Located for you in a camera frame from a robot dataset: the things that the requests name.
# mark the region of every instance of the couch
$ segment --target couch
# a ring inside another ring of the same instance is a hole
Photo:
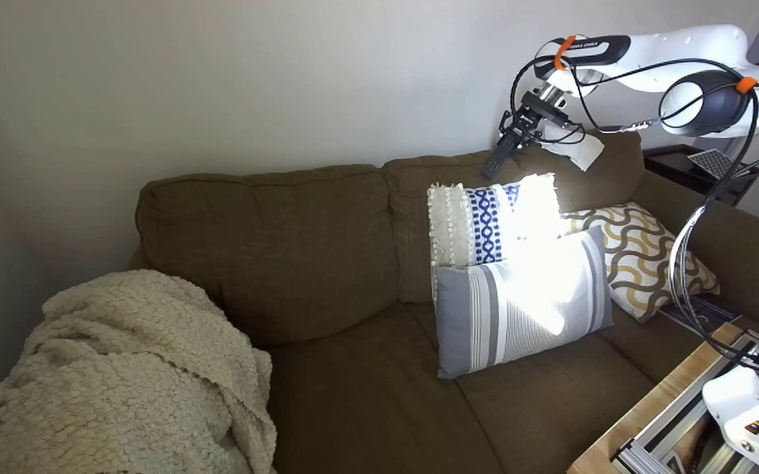
[[[437,378],[428,187],[486,184],[488,154],[142,187],[139,265],[201,284],[271,354],[273,466],[293,473],[566,473],[699,341],[613,305],[608,330],[459,379]],[[522,151],[499,183],[557,178],[561,211],[641,204],[671,233],[700,199],[644,172],[634,134],[591,172]],[[759,218],[717,207],[694,253],[759,330]]]

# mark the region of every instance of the white device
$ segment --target white device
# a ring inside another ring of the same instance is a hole
[[[541,47],[537,58],[516,74],[508,112],[500,122],[500,141],[483,175],[492,180],[499,166],[529,143],[573,158],[583,172],[591,168],[601,143],[586,137],[583,128],[561,109],[566,97],[583,97],[607,83],[620,83],[637,92],[661,92],[657,122],[670,134],[748,137],[752,128],[759,130],[759,66],[745,62],[745,50],[748,41],[737,28],[559,38]],[[516,101],[516,88],[528,68],[537,74],[541,84]],[[691,217],[677,249],[685,249],[700,214],[704,208]],[[704,403],[717,419],[724,442],[759,463],[759,354],[748,354],[744,362],[704,386]]]

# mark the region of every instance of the cream blanket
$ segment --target cream blanket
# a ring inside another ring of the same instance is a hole
[[[271,359],[204,291],[123,271],[41,311],[0,382],[0,473],[271,473]]]

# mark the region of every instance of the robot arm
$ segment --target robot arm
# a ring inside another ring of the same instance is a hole
[[[587,95],[607,83],[637,92],[661,92],[657,122],[670,134],[745,137],[753,120],[753,95],[759,103],[759,66],[745,62],[745,50],[748,41],[737,28],[554,41],[529,63],[541,88],[524,92],[522,101],[513,101],[512,91],[512,112],[504,116],[496,157],[483,175],[492,180],[499,166],[529,143],[541,143],[587,168],[601,154],[601,143],[592,137],[557,141],[580,130],[561,109],[569,97]]]

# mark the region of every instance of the blue striped pillow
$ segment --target blue striped pillow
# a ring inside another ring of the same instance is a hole
[[[601,230],[524,242],[522,255],[437,267],[437,378],[455,379],[612,324]]]

